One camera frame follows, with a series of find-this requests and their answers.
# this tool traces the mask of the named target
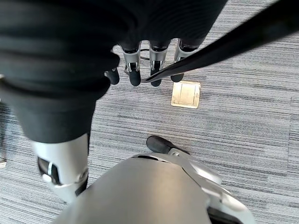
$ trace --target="striped carpet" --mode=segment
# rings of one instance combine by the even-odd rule
[[[203,46],[271,2],[228,0]],[[149,67],[142,61],[143,77]],[[298,223],[299,34],[187,72],[185,81],[201,82],[197,110],[170,105],[170,78],[157,88],[133,87],[123,69],[122,57],[120,83],[97,102],[89,184],[120,161],[148,152],[146,138],[156,134],[217,170],[258,224]],[[0,105],[0,147],[0,158],[7,159],[0,169],[0,224],[50,223],[66,205],[41,180],[29,141],[5,105]]]

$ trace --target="silver metal frame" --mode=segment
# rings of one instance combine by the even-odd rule
[[[132,71],[131,63],[136,64],[136,71],[139,71],[139,69],[140,69],[140,46],[141,46],[141,42],[139,43],[138,51],[135,53],[129,54],[129,53],[122,51],[123,56],[125,58],[126,66],[130,72]]]
[[[195,157],[176,148],[172,148],[168,154],[147,153],[138,154],[134,157],[140,156],[152,157],[158,161],[179,165],[209,196],[209,207],[236,217],[243,224],[255,223],[249,209],[220,186],[221,177]]]
[[[60,198],[65,202],[72,202],[77,197],[76,191],[88,178],[87,134],[68,142],[55,144],[33,141],[32,147],[39,158],[49,162],[48,172],[42,174],[42,178]],[[51,166],[53,165],[57,167],[60,184],[52,181]]]
[[[155,69],[155,62],[156,61],[160,61],[160,68],[159,69],[161,70],[163,68],[163,66],[164,66],[166,54],[167,54],[167,49],[165,49],[163,51],[154,51],[151,48],[151,45],[149,43],[150,69],[154,70]]]

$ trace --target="black fingertip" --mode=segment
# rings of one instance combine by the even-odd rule
[[[129,76],[130,76],[131,84],[133,86],[139,86],[141,82],[140,71],[136,71],[136,70],[130,71]]]
[[[171,80],[175,83],[178,83],[180,82],[184,77],[184,74],[178,74],[178,75],[174,75],[174,76],[171,76]]]
[[[154,86],[154,87],[157,87],[161,84],[161,79],[160,80],[157,80],[157,81],[154,81],[154,82],[151,82],[151,85]]]

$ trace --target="floor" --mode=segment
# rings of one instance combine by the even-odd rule
[[[229,0],[203,46],[271,2]],[[146,138],[157,134],[217,170],[256,223],[298,223],[299,34],[187,72],[185,81],[201,82],[196,110],[170,105],[169,78],[158,88],[133,87],[123,68],[122,58],[120,83],[97,102],[89,184],[120,161],[148,152]],[[141,72],[150,73],[148,61],[142,61]],[[0,224],[50,223],[66,205],[41,180],[29,140],[5,105],[0,105],[0,143],[0,158],[7,159],[0,169]]]

